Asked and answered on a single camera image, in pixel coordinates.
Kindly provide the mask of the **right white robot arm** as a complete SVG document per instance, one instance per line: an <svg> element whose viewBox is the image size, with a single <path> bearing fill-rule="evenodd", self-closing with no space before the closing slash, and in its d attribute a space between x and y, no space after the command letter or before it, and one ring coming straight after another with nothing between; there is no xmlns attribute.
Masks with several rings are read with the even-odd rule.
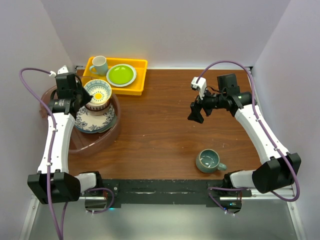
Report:
<svg viewBox="0 0 320 240"><path fill-rule="evenodd" d="M249 91L242 92L235 74L217 77L218 92L212 94L206 79L194 77L190 87L198 91L198 96L191 103L188 120L203 123L214 109L225 109L241 124L252 141L261 165L256 170L238 170L225 174L223 192L235 196L241 188L254 188L265 194L292 185L294 175L298 173L301 158L297 153L290 153L277 139L264 120L259 106Z"/></svg>

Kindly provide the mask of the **yellow rim blue bowl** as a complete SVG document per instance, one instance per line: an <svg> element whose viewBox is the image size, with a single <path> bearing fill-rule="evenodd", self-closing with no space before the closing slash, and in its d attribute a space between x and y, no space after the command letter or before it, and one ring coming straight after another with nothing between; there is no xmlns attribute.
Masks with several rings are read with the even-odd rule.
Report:
<svg viewBox="0 0 320 240"><path fill-rule="evenodd" d="M105 104L112 96L110 84L102 79L92 79L84 85L84 89L92 96L90 103L100 106Z"/></svg>

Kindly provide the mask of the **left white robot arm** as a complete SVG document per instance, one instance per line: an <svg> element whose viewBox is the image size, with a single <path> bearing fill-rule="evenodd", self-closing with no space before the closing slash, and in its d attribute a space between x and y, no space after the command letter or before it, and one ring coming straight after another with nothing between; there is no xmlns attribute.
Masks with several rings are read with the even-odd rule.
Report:
<svg viewBox="0 0 320 240"><path fill-rule="evenodd" d="M71 72L58 73L57 89L45 104L48 132L44 154L36 174L27 184L42 204L76 202L81 193L99 196L104 190L98 171L69 174L68 155L77 112L92 96L83 88L80 78Z"/></svg>

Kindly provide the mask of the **white bowl orange rim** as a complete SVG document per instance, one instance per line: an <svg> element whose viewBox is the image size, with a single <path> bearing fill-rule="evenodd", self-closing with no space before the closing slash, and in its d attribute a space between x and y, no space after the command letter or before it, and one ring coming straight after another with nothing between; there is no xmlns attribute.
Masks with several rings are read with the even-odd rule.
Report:
<svg viewBox="0 0 320 240"><path fill-rule="evenodd" d="M110 101L107 100L106 102L99 103L99 104L89 102L85 105L85 107L90 111L100 112L100 111L107 109L109 107L109 105L110 105Z"/></svg>

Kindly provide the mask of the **green rim lettered plate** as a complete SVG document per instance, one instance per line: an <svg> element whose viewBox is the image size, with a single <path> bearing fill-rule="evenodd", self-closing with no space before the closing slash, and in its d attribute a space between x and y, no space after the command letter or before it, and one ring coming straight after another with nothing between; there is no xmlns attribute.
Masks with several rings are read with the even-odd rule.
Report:
<svg viewBox="0 0 320 240"><path fill-rule="evenodd" d="M101 129L94 130L94 131L83 130L77 126L75 126L75 128L77 130L79 130L80 132L86 133L86 134L104 133L104 132L108 131L109 129L111 129L116 124L117 118L118 117L115 115L109 124L107 124L105 127L101 128Z"/></svg>

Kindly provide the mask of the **dark floral plate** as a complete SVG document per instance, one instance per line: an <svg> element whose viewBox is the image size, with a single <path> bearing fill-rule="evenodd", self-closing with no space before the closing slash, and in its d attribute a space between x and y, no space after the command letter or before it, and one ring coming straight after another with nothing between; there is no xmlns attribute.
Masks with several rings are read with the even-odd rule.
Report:
<svg viewBox="0 0 320 240"><path fill-rule="evenodd" d="M75 126L86 131L95 131L104 128L116 115L113 105L110 104L109 106L109 111L99 116L89 114L85 106L80 108L76 114Z"/></svg>

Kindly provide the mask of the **red patterned bowl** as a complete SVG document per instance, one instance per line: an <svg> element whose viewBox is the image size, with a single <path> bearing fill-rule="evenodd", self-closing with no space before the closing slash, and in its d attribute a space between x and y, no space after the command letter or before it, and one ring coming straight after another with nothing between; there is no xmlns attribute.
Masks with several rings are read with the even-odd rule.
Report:
<svg viewBox="0 0 320 240"><path fill-rule="evenodd" d="M90 109L85 105L85 108L87 109L87 112L92 116L102 116L105 113L107 113L110 109L110 106L104 107L102 109Z"/></svg>

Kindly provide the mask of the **teal ceramic mug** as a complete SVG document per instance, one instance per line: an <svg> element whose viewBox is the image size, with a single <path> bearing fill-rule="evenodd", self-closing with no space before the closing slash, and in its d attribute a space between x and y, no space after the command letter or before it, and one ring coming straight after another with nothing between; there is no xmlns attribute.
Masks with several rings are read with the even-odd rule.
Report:
<svg viewBox="0 0 320 240"><path fill-rule="evenodd" d="M219 154L213 149L202 150L195 159L196 167L205 174L226 171L227 166L220 161Z"/></svg>

